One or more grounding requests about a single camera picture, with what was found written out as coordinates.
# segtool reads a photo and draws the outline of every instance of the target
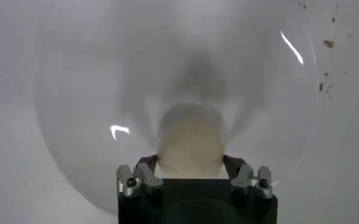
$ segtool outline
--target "screw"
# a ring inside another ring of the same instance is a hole
[[[136,178],[134,178],[134,177],[130,177],[130,178],[128,178],[128,180],[126,181],[126,184],[128,185],[128,187],[134,187],[134,186],[136,186],[136,184],[137,184],[137,180],[136,180]]]

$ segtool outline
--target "metal bracket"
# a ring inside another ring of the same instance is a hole
[[[134,177],[128,165],[120,165],[116,175],[117,196],[132,198],[140,194],[140,180]]]
[[[259,198],[272,198],[271,171],[266,166],[261,166],[258,170],[258,182],[255,184]]]
[[[163,180],[157,178],[146,163],[137,164],[134,173],[136,177],[142,180],[147,194],[161,194],[163,190]]]
[[[243,194],[246,195],[248,187],[252,186],[252,179],[254,177],[254,171],[248,164],[242,164],[237,177],[231,180],[233,189],[242,189]]]

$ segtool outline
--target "beige object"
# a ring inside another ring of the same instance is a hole
[[[218,129],[207,121],[192,119],[167,128],[158,149],[165,178],[217,178],[223,155]]]

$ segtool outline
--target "brown speck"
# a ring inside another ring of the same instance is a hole
[[[333,41],[325,40],[323,42],[328,48],[333,48]]]

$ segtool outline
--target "white surface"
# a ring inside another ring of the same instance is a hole
[[[303,4],[0,1],[0,223],[115,223],[117,165],[205,101],[228,154],[271,166],[281,223],[359,223],[359,1]],[[179,85],[205,54],[217,88]]]

